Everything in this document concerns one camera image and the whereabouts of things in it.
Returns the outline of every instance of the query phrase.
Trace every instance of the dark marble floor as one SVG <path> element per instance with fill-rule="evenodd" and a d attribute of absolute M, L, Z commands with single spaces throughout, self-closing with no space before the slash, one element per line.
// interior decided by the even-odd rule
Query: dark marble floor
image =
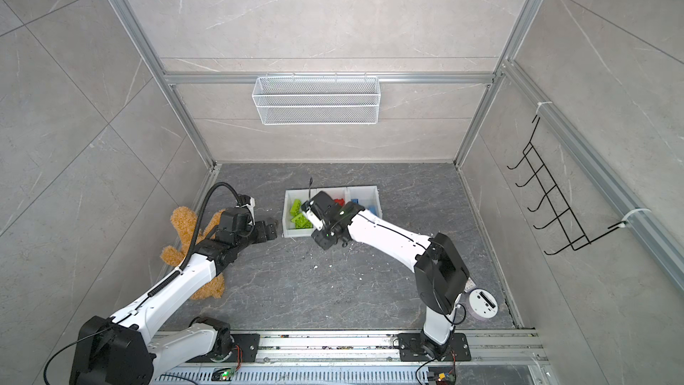
<path fill-rule="evenodd" d="M 383 219 L 413 232 L 448 235 L 475 284 L 499 302 L 497 316 L 468 316 L 460 328 L 514 327 L 452 165 L 224 164 L 218 181 L 252 196 L 257 220 L 280 223 L 285 190 L 305 189 L 309 176 L 314 187 L 377 185 Z M 232 205 L 230 193 L 218 189 L 207 216 Z M 279 237 L 246 248 L 224 275 L 223 298 L 185 302 L 163 329 L 185 328 L 198 315 L 228 321 L 234 329 L 420 329 L 425 317 L 413 273 L 359 243 L 323 251 L 311 238 Z"/>

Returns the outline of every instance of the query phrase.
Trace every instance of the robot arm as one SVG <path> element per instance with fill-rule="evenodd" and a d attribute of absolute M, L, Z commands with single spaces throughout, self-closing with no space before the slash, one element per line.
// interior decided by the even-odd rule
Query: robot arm
<path fill-rule="evenodd" d="M 83 324 L 71 368 L 71 385 L 146 385 L 197 355 L 208 354 L 216 361 L 230 355 L 230 326 L 206 317 L 193 320 L 189 328 L 178 333 L 152 340 L 176 309 L 234 262 L 238 253 L 248 245 L 277 237 L 275 220 L 254 220 L 251 197 L 238 195 L 226 183 L 217 183 L 204 198 L 193 241 L 209 197 L 219 186 L 233 192 L 238 207 L 226 209 L 219 224 L 204 240 L 191 243 L 183 263 L 157 285 L 109 318 L 95 316 Z"/>
<path fill-rule="evenodd" d="M 456 306 L 470 276 L 448 236 L 419 235 L 380 219 L 354 202 L 340 207 L 325 192 L 302 205 L 315 227 L 312 237 L 324 250 L 342 240 L 371 245 L 415 274 L 418 294 L 427 306 L 422 345 L 433 358 L 447 353 Z"/>

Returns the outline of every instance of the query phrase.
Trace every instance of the white wire basket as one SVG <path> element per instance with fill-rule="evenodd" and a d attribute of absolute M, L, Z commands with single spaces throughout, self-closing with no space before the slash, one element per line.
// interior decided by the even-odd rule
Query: white wire basket
<path fill-rule="evenodd" d="M 369 76 L 264 76 L 252 99 L 264 125 L 377 124 L 380 81 Z"/>

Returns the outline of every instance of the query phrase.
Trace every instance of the teddy bear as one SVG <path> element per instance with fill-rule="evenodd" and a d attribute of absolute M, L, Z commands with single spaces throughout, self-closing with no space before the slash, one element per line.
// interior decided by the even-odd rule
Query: teddy bear
<path fill-rule="evenodd" d="M 197 236 L 197 243 L 205 238 L 207 233 L 212 227 L 217 226 L 221 218 L 221 213 L 224 210 L 218 211 L 211 218 L 209 224 L 204 229 L 204 232 L 200 232 Z M 166 246 L 161 252 L 161 260 L 167 265 L 176 267 L 183 262 L 185 254 L 188 248 L 190 248 L 190 240 L 192 240 L 192 233 L 195 230 L 195 224 L 197 223 L 197 214 L 187 207 L 178 207 L 174 210 L 171 215 L 171 224 L 176 228 L 178 237 L 181 239 L 181 249 L 177 250 L 170 245 Z M 218 274 L 211 281 L 201 286 L 190 299 L 201 300 L 206 299 L 209 296 L 220 299 L 223 296 L 223 292 L 226 290 L 226 282 L 223 279 L 223 273 Z"/>

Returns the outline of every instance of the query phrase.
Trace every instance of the white storage tray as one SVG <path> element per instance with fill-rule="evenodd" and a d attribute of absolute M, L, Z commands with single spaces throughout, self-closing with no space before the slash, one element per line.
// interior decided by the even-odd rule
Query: white storage tray
<path fill-rule="evenodd" d="M 348 186 L 348 187 L 322 187 L 311 189 L 311 196 L 324 191 L 335 199 L 344 199 L 345 204 L 351 200 L 358 200 L 360 205 L 366 209 L 375 210 L 375 215 L 382 218 L 382 209 L 380 208 L 380 195 L 377 186 Z M 313 229 L 295 229 L 295 224 L 290 221 L 290 209 L 295 200 L 302 203 L 309 199 L 308 189 L 292 189 L 285 191 L 285 203 L 283 205 L 283 236 L 285 238 L 296 238 L 298 236 L 311 236 Z"/>
<path fill-rule="evenodd" d="M 367 76 L 263 76 L 252 98 L 264 125 L 377 124 L 380 81 Z"/>

